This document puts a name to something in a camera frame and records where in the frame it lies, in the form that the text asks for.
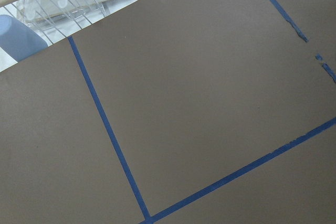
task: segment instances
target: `torn blue tape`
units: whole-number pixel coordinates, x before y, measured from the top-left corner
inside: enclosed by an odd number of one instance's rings
[[[270,0],[274,7],[278,10],[278,12],[284,17],[284,19],[291,24],[296,33],[302,38],[305,42],[308,42],[308,38],[304,35],[304,33],[300,30],[300,28],[295,24],[295,22],[291,19],[291,17],[286,13],[284,8],[279,4],[277,0]]]
[[[209,185],[205,188],[203,188],[202,190],[190,195],[189,197],[179,201],[178,203],[175,203],[174,205],[164,209],[163,211],[159,212],[158,214],[154,215],[151,217],[150,221],[152,221],[153,223],[161,220],[162,218],[178,211],[179,209],[189,205],[190,203],[202,198],[203,196],[211,193],[214,190],[219,189],[220,187],[228,184],[229,182],[231,182],[232,180],[243,176],[244,174],[246,174],[247,172],[250,172],[251,170],[259,167],[260,165],[272,160],[273,158],[285,153],[286,151],[294,148],[295,146],[302,144],[303,142],[307,141],[308,139],[320,134],[321,132],[327,130],[328,128],[334,126],[336,124],[336,118],[333,118],[329,121],[327,121],[326,123],[323,123],[321,126],[318,126],[317,128],[315,128],[314,130],[308,132],[306,135],[301,136],[293,141],[291,141],[288,144],[283,145],[282,147],[276,149],[275,151],[273,151],[272,153],[269,153],[257,160],[255,160],[254,162],[244,166],[243,168],[231,173],[230,175],[218,180],[217,182],[213,183],[212,185]]]
[[[328,64],[324,61],[323,57],[320,55],[316,55],[315,58],[319,60],[322,63],[322,67],[324,70],[330,75],[330,77],[333,79],[333,81],[336,83],[336,74],[332,69],[328,66]]]
[[[114,150],[117,153],[118,159],[119,159],[119,161],[121,163],[121,166],[122,166],[122,168],[123,168],[123,170],[124,170],[124,172],[126,174],[127,180],[130,183],[130,186],[131,186],[131,188],[133,190],[135,198],[136,198],[136,200],[137,200],[137,202],[139,204],[139,207],[140,207],[140,209],[142,211],[142,214],[143,214],[145,220],[148,220],[148,219],[150,219],[150,214],[148,212],[147,206],[146,206],[146,204],[145,204],[145,202],[144,202],[144,200],[143,200],[143,198],[141,196],[140,190],[139,190],[139,188],[138,188],[138,186],[137,186],[137,184],[135,182],[135,179],[134,179],[134,177],[133,177],[133,175],[131,173],[131,170],[130,170],[127,162],[126,162],[124,154],[122,153],[122,150],[121,150],[121,148],[119,146],[117,138],[116,138],[116,136],[115,136],[115,134],[114,134],[114,132],[112,130],[111,124],[110,124],[110,122],[109,122],[109,120],[108,120],[108,118],[107,118],[107,116],[105,114],[104,108],[103,108],[103,106],[100,103],[99,97],[98,97],[98,95],[96,93],[96,90],[94,89],[93,83],[92,83],[92,81],[90,79],[90,76],[89,76],[87,70],[86,70],[84,62],[83,62],[83,60],[82,60],[82,58],[81,58],[81,56],[79,54],[79,51],[78,51],[77,46],[75,44],[75,41],[74,41],[74,39],[73,39],[72,36],[68,37],[68,40],[69,40],[71,48],[72,48],[72,50],[74,52],[73,54],[76,57],[77,63],[79,65],[79,68],[80,68],[80,70],[81,70],[81,72],[83,74],[85,82],[86,82],[86,84],[87,84],[87,86],[88,86],[88,88],[90,90],[90,93],[92,95],[94,103],[96,104],[96,107],[97,107],[97,110],[99,112],[99,115],[100,115],[100,117],[101,117],[101,119],[102,119],[102,121],[104,123],[104,126],[106,128],[106,131],[107,131],[107,133],[108,133],[108,135],[110,137],[110,140],[112,142]]]

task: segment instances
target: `blue tape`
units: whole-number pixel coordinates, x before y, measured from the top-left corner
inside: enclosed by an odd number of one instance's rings
[[[131,173],[131,170],[130,170],[130,168],[129,168],[127,162],[126,162],[126,159],[125,159],[125,157],[124,157],[124,154],[123,154],[122,151],[121,151],[121,148],[120,148],[120,146],[119,146],[119,143],[118,143],[118,141],[117,141],[117,138],[116,138],[116,136],[114,135],[114,132],[113,132],[113,130],[112,130],[112,127],[111,127],[111,125],[110,125],[110,122],[109,122],[109,120],[108,120],[108,118],[107,118],[107,116],[106,116],[106,114],[105,114],[104,108],[103,108],[103,106],[102,106],[101,103],[100,103],[100,100],[99,100],[99,98],[98,98],[98,95],[97,95],[97,93],[96,93],[96,90],[94,89],[94,86],[93,86],[92,81],[91,81],[91,79],[90,79],[90,76],[89,76],[89,74],[88,74],[88,72],[87,72],[87,70],[86,70],[86,67],[85,67],[85,65],[84,65],[84,62],[83,62],[83,60],[82,60],[82,58],[81,58],[81,56],[80,56],[80,54],[79,54],[79,51],[78,51],[77,46],[76,46],[76,44],[75,44],[75,41],[74,41],[74,39],[73,39],[72,36],[68,37],[68,40],[69,40],[70,45],[71,45],[71,48],[72,48],[72,50],[73,50],[73,52],[74,52],[73,54],[74,54],[75,57],[76,57],[77,63],[78,63],[78,65],[79,65],[79,68],[80,68],[80,70],[81,70],[81,72],[82,72],[82,74],[83,74],[83,77],[84,77],[84,79],[85,79],[85,82],[86,82],[86,84],[87,84],[87,86],[88,86],[88,88],[89,88],[89,90],[90,90],[90,93],[91,93],[91,95],[92,95],[92,98],[93,98],[93,100],[94,100],[94,103],[96,104],[96,107],[97,107],[97,110],[98,110],[98,112],[99,112],[99,115],[100,115],[100,117],[101,117],[101,119],[102,119],[102,121],[103,121],[103,123],[104,123],[104,126],[105,126],[105,128],[106,128],[106,131],[107,131],[107,133],[108,133],[108,135],[109,135],[109,137],[110,137],[110,140],[111,140],[111,142],[112,142],[112,145],[113,145],[113,147],[114,147],[114,150],[115,150],[115,152],[117,153],[118,159],[119,159],[119,161],[120,161],[120,163],[121,163],[121,166],[122,166],[122,168],[123,168],[123,170],[124,170],[124,172],[125,172],[125,174],[126,174],[126,177],[127,177],[127,179],[128,179],[128,182],[129,182],[130,185],[131,185],[131,188],[132,188],[133,193],[134,193],[134,195],[135,195],[135,198],[136,198],[136,200],[137,200],[137,202],[138,202],[138,204],[139,204],[139,207],[140,207],[140,209],[141,209],[141,211],[142,211],[142,214],[143,214],[145,220],[148,220],[148,219],[150,219],[150,214],[149,214],[149,212],[148,212],[147,206],[146,206],[146,204],[145,204],[145,202],[144,202],[144,200],[143,200],[143,198],[142,198],[142,196],[141,196],[141,194],[140,194],[140,191],[139,191],[138,186],[136,185],[135,179],[134,179],[134,177],[133,177],[133,175],[132,175],[132,173]]]
[[[330,75],[333,81],[336,83],[336,74],[332,71],[332,69],[328,66],[328,64],[324,61],[323,57],[320,55],[316,55],[315,58],[322,63],[322,67],[325,71]]]
[[[284,17],[284,19],[291,24],[296,33],[302,38],[305,42],[308,42],[308,38],[304,35],[304,33],[300,30],[300,28],[295,24],[295,22],[291,19],[291,17],[286,13],[283,7],[279,4],[277,0],[270,0],[274,7],[278,10],[278,12]]]
[[[250,172],[251,170],[259,167],[260,165],[262,165],[262,164],[272,160],[273,158],[285,153],[286,151],[294,148],[295,146],[297,146],[299,144],[302,144],[303,142],[305,142],[308,139],[320,134],[321,132],[327,130],[328,128],[332,127],[335,124],[336,124],[336,118],[333,118],[333,119],[327,121],[326,123],[322,124],[321,126],[318,126],[314,130],[308,132],[306,135],[301,136],[301,137],[291,141],[290,143],[283,145],[282,147],[276,149],[272,153],[269,153],[269,154],[255,160],[254,162],[244,166],[243,168],[241,168],[241,169],[231,173],[230,175],[218,180],[217,182],[213,183],[212,185],[209,185],[209,186],[203,188],[202,190],[194,193],[193,195],[190,195],[189,197],[179,201],[178,203],[164,209],[163,211],[159,212],[158,214],[152,216],[150,221],[154,223],[158,220],[161,220],[162,218],[178,211],[179,209],[181,209],[181,208],[189,205],[190,203],[202,198],[203,196],[211,193],[212,191],[217,190],[220,187],[228,184],[232,180],[234,180],[234,179],[236,179],[240,176],[243,176],[247,172]]]

